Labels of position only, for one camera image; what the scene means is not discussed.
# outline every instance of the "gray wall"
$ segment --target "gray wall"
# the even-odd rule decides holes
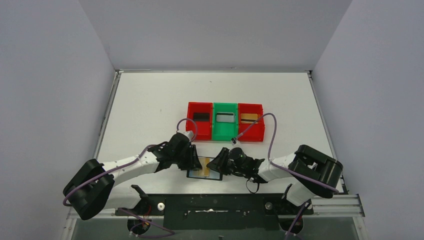
[[[114,69],[77,0],[0,1],[0,236],[59,239]]]
[[[311,70],[352,0],[79,0],[116,69]]]
[[[375,240],[424,238],[424,1],[353,0],[312,76]]]

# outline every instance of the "card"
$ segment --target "card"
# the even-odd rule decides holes
[[[214,160],[209,157],[199,157],[199,162],[201,164],[202,169],[200,170],[187,170],[187,178],[192,179],[206,179],[206,180],[217,180],[222,181],[223,175],[217,171],[210,170],[206,165]]]

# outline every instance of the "white table surface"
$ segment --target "white table surface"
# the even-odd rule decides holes
[[[286,156],[309,145],[332,156],[329,141],[306,73],[122,73],[100,147],[98,161],[109,162],[140,153],[148,144],[169,141],[177,122],[187,116],[188,102],[262,104],[274,113],[277,133],[272,157]],[[180,128],[185,129],[185,122]],[[265,117],[263,142],[245,143],[253,158],[266,158],[274,129]],[[195,141],[199,156],[215,157],[229,142]],[[246,179],[223,176],[223,181],[186,177],[176,165],[145,174],[122,185],[139,185],[147,194],[246,194]],[[294,177],[261,184],[258,193],[282,193]],[[255,183],[248,183],[256,190]],[[340,182],[337,185],[343,191]]]

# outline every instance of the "green bin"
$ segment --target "green bin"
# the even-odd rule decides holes
[[[212,140],[231,141],[239,134],[237,103],[213,103]]]

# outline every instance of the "metal screw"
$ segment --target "metal screw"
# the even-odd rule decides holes
[[[273,204],[270,202],[265,203],[265,209],[266,210],[272,210],[273,209]]]

